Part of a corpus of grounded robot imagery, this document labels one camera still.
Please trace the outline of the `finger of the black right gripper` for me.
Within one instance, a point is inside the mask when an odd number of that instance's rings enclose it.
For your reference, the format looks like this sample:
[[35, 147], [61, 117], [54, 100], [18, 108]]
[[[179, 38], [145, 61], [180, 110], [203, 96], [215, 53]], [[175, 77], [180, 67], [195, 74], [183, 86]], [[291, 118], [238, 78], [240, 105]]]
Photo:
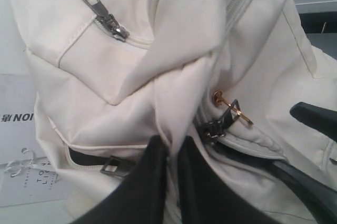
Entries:
[[336, 190], [279, 160], [271, 162], [268, 171], [300, 199], [313, 217], [336, 217]]
[[335, 110], [299, 102], [290, 109], [290, 115], [297, 121], [336, 141]]

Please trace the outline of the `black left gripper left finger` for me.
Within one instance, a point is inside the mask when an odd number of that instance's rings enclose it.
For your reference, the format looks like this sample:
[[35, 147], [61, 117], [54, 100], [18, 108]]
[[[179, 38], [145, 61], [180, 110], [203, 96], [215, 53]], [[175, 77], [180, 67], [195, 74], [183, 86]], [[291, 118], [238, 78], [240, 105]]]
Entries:
[[160, 136], [150, 139], [131, 173], [103, 201], [73, 223], [163, 223], [167, 151]]

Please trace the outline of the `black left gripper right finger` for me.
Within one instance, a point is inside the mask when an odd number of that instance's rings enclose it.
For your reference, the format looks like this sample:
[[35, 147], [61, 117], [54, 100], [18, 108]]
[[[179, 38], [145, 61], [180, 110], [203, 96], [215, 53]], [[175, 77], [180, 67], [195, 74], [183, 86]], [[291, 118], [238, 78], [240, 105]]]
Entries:
[[184, 139], [178, 155], [183, 223], [277, 223], [223, 182], [194, 139]]

